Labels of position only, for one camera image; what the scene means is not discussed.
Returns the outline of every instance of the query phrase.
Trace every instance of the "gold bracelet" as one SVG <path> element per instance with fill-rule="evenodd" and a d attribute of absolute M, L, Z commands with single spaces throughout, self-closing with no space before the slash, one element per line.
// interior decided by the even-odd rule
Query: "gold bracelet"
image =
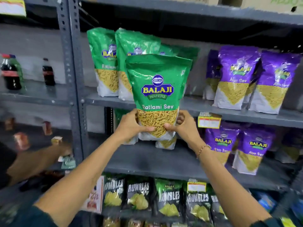
<path fill-rule="evenodd" d="M 199 155 L 202 152 L 202 150 L 207 146 L 211 149 L 210 145 L 205 145 L 205 146 L 201 147 L 201 149 L 199 150 L 199 153 L 197 154 L 197 159 L 199 158 Z"/>

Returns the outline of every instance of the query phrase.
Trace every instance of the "purple snack bag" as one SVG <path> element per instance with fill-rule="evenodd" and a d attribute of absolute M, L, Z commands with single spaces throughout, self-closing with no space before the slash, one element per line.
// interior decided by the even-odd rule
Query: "purple snack bag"
<path fill-rule="evenodd" d="M 249 110 L 278 114 L 300 60 L 300 54 L 262 51 L 263 71 Z"/>
<path fill-rule="evenodd" d="M 207 128 L 205 131 L 205 143 L 216 152 L 218 160 L 223 165 L 226 164 L 239 132 L 238 124 L 227 122 L 221 122 L 219 129 Z"/>
<path fill-rule="evenodd" d="M 242 132 L 232 165 L 239 173 L 256 175 L 261 160 L 272 144 L 274 134 L 268 129 L 246 129 Z"/>
<path fill-rule="evenodd" d="M 216 95 L 218 83 L 221 79 L 221 64 L 218 58 L 219 51 L 210 50 L 207 58 L 206 69 L 206 86 L 203 92 L 203 98 L 208 100 L 214 100 Z"/>
<path fill-rule="evenodd" d="M 213 106 L 241 110 L 259 58 L 260 54 L 256 47 L 222 46 L 219 52 L 222 78 L 218 84 Z"/>

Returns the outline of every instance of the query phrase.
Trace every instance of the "person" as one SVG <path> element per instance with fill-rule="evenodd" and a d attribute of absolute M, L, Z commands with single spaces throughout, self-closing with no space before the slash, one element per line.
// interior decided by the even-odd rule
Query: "person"
<path fill-rule="evenodd" d="M 71 146 L 67 143 L 19 154 L 0 143 L 0 189 L 15 185 L 46 170 L 58 160 L 59 156 L 71 153 Z"/>
<path fill-rule="evenodd" d="M 77 168 L 54 184 L 27 212 L 19 215 L 14 226 L 68 226 L 116 149 L 139 132 L 154 130 L 154 127 L 138 125 L 136 113 L 137 109 L 134 109 L 124 115 L 116 131 Z M 234 227 L 282 226 L 220 164 L 200 138 L 196 123 L 187 111 L 179 111 L 176 126 L 166 123 L 164 127 L 176 131 L 195 152 Z"/>

